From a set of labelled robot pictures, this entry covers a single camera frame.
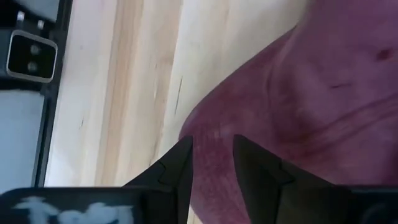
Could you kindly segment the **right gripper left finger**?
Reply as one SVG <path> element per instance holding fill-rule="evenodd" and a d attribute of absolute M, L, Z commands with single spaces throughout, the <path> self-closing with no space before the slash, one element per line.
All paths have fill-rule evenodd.
<path fill-rule="evenodd" d="M 134 221 L 186 224 L 193 182 L 193 138 L 185 136 L 124 185 L 135 194 Z"/>

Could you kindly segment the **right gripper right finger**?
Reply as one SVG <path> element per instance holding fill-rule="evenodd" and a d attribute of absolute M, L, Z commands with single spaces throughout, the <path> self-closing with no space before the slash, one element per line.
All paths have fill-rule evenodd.
<path fill-rule="evenodd" d="M 252 223 L 346 223 L 349 192 L 265 150 L 233 138 L 236 177 Z"/>

